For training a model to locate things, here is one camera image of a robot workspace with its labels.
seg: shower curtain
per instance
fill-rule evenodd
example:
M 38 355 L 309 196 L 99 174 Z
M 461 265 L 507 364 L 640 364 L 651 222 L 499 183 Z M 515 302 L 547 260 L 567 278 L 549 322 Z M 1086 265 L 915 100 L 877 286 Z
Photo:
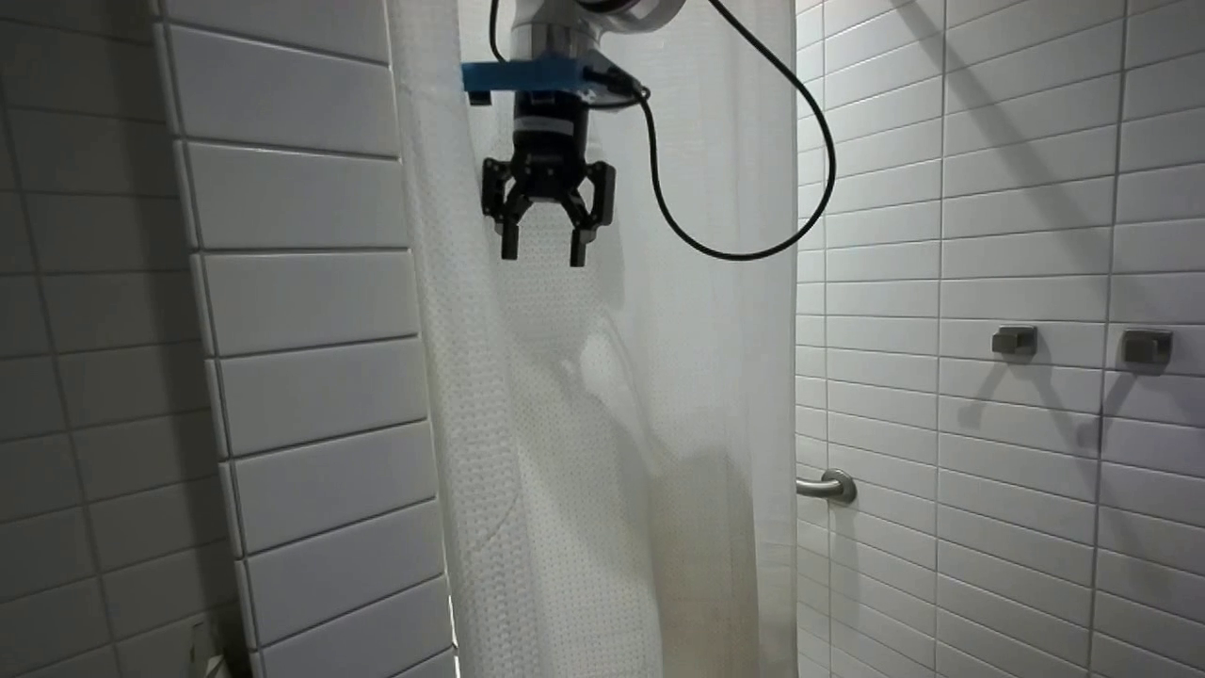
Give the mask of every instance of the shower curtain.
M 790 54 L 790 0 L 725 5 Z M 507 96 L 458 94 L 486 0 L 391 0 L 391 49 L 461 675 L 793 675 L 793 256 L 686 250 L 640 113 L 594 113 L 613 224 L 576 271 L 564 214 L 533 207 L 499 265 L 476 160 L 507 159 Z M 793 224 L 793 96 L 706 5 L 602 49 L 651 85 L 694 233 L 753 250 Z

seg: white tile wall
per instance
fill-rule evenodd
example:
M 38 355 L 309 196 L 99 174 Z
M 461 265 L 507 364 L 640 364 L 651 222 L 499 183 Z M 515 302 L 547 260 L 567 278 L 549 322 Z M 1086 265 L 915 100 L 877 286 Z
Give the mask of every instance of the white tile wall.
M 258 678 L 453 678 L 382 27 L 381 0 L 160 0 Z
M 2 0 L 0 91 L 0 675 L 184 678 L 239 630 L 146 5 Z
M 803 678 L 1205 675 L 1205 5 L 799 21 L 844 159 L 799 275 L 799 476 L 863 483 L 828 535 L 799 512 Z M 997 363 L 1001 322 L 1039 355 Z M 1164 374 L 1127 374 L 1129 327 L 1173 330 Z

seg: black cable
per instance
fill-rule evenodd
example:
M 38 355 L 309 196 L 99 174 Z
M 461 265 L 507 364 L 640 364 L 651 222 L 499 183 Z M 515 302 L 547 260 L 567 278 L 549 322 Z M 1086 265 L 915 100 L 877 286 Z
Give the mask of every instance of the black cable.
M 818 127 L 823 137 L 823 159 L 828 159 L 828 181 L 823 181 L 823 191 L 812 207 L 812 214 L 779 245 L 766 245 L 766 250 L 750 250 L 750 253 L 725 253 L 725 250 L 710 250 L 705 242 L 695 242 L 694 233 L 680 229 L 680 222 L 675 217 L 670 202 L 667 202 L 667 187 L 661 187 L 661 160 L 658 160 L 658 137 L 656 137 L 656 113 L 646 106 L 646 96 L 640 94 L 640 113 L 645 113 L 645 127 L 646 127 L 646 167 L 651 167 L 651 196 L 656 196 L 656 207 L 661 209 L 661 217 L 670 222 L 670 229 L 694 245 L 695 253 L 710 256 L 710 260 L 732 260 L 732 265 L 750 265 L 750 260 L 766 260 L 783 250 L 793 250 L 823 214 L 828 198 L 833 198 L 833 187 L 837 187 L 837 144 L 833 144 L 833 127 L 823 120 L 823 108 L 818 106 L 818 96 L 805 91 L 805 83 L 746 27 L 736 21 L 719 0 L 710 0 L 710 6 L 719 11 L 719 17 L 725 27 L 732 27 L 783 78 L 790 78 L 790 85 L 803 94 L 803 100 L 812 108 L 818 116 Z
M 503 62 L 499 49 L 495 49 L 495 0 L 490 0 L 490 54 L 495 62 Z

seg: blue mount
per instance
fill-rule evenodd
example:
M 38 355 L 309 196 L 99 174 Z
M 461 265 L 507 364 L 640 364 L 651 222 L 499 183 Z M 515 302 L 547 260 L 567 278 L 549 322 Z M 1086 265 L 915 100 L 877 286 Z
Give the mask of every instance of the blue mount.
M 582 94 L 594 83 L 588 78 L 582 61 L 567 56 L 539 56 L 539 61 L 476 61 L 458 68 L 461 91 L 473 106 L 490 106 L 494 91 L 559 91 L 559 94 Z

